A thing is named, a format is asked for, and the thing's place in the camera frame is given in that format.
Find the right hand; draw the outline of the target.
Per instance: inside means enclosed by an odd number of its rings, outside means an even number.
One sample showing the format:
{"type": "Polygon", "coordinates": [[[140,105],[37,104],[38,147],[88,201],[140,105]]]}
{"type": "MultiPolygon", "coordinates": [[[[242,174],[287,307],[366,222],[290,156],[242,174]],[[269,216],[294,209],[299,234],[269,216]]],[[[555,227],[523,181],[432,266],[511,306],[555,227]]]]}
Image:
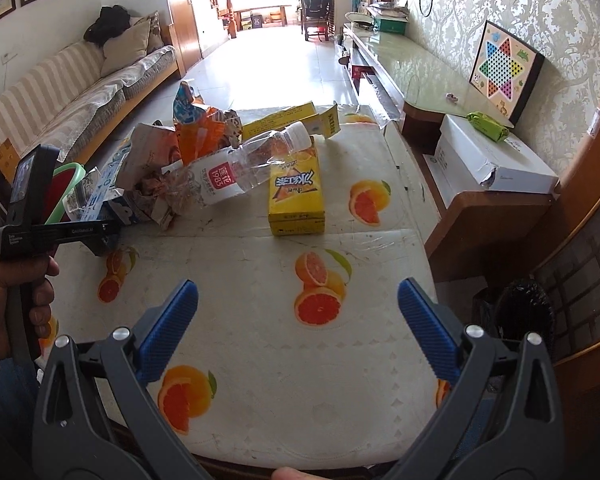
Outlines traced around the right hand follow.
{"type": "Polygon", "coordinates": [[[273,471],[272,480],[327,480],[324,477],[309,474],[291,467],[280,467],[273,471]]]}

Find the left hand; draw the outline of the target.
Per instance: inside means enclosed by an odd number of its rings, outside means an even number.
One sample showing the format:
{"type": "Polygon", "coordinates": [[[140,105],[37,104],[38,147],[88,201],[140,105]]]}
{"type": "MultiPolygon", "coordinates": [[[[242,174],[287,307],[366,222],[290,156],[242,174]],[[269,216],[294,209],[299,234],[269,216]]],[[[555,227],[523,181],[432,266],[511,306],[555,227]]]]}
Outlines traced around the left hand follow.
{"type": "Polygon", "coordinates": [[[38,338],[50,336],[50,304],[55,299],[53,285],[49,276],[57,276],[59,266],[51,256],[20,262],[0,262],[0,360],[10,355],[8,336],[5,323],[8,291],[11,287],[33,283],[34,307],[29,318],[35,328],[38,338]]]}

